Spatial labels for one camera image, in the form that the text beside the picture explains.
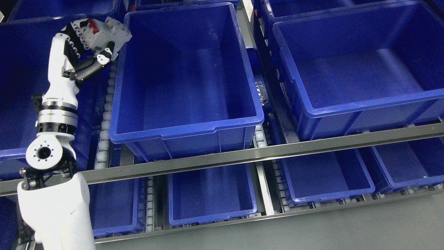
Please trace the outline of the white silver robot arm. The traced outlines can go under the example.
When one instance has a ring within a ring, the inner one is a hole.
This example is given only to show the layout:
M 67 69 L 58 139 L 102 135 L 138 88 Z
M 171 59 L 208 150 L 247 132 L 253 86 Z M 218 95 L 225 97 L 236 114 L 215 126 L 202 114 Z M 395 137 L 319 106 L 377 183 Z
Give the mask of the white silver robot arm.
M 125 25 L 108 17 L 70 22 L 52 38 L 49 88 L 36 97 L 36 138 L 26 150 L 28 167 L 20 170 L 17 186 L 18 249 L 38 243 L 45 250 L 96 249 L 90 191 L 72 147 L 79 120 L 76 95 L 131 37 Z

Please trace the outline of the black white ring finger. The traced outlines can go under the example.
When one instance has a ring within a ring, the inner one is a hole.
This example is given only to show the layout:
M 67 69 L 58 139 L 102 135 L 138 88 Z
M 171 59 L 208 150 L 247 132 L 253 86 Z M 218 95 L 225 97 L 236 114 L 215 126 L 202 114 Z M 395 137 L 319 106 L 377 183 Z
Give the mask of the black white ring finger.
M 74 51 L 78 54 L 78 56 L 82 56 L 85 52 L 85 48 L 81 40 L 81 29 L 79 27 L 68 25 L 68 36 L 70 38 L 69 44 L 72 45 Z

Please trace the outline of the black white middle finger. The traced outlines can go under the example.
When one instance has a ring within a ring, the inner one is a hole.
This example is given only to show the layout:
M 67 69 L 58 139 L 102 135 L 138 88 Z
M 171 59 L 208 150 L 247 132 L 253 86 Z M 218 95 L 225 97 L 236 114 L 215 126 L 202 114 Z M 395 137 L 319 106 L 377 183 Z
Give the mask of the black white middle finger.
M 74 31 L 77 36 L 77 38 L 74 38 L 75 52 L 84 52 L 85 50 L 90 49 L 85 35 L 88 25 L 89 21 L 74 21 Z

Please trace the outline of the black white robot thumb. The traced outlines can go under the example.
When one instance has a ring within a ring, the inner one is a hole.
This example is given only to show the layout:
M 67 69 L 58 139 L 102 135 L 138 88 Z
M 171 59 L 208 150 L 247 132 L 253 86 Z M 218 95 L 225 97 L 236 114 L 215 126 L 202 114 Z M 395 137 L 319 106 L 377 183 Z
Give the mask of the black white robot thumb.
M 62 77 L 71 81 L 87 81 L 94 75 L 101 73 L 113 61 L 116 54 L 116 43 L 109 41 L 105 47 L 93 57 L 83 61 L 68 59 L 71 69 L 63 69 Z

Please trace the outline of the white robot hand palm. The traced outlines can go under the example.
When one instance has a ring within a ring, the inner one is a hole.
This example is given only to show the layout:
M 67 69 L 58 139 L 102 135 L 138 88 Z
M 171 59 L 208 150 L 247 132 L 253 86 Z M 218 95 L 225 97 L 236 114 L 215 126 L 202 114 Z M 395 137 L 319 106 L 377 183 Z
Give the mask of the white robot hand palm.
M 75 81 L 62 77 L 63 69 L 71 69 L 67 57 L 64 55 L 65 39 L 57 33 L 51 41 L 49 55 L 48 81 L 49 89 L 43 95 L 43 103 L 56 102 L 67 104 L 70 108 L 78 108 L 76 95 L 79 88 Z

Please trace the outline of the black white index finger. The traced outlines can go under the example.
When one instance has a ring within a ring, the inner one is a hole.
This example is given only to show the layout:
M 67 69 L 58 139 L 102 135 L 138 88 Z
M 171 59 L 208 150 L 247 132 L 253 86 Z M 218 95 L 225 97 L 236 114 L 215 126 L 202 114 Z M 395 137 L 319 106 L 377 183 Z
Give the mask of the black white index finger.
M 94 29 L 90 25 L 91 21 L 82 22 L 82 26 L 80 28 L 80 41 L 82 42 L 85 49 L 95 49 L 93 45 L 93 40 L 95 38 Z

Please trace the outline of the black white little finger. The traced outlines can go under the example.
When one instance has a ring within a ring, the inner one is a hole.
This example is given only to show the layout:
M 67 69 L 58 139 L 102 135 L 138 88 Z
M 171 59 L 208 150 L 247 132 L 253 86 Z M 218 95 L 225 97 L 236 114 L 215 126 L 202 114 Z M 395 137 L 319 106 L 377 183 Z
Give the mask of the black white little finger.
M 68 59 L 79 59 L 80 54 L 78 53 L 73 38 L 65 32 L 61 32 L 61 37 L 65 39 L 64 55 L 66 55 Z

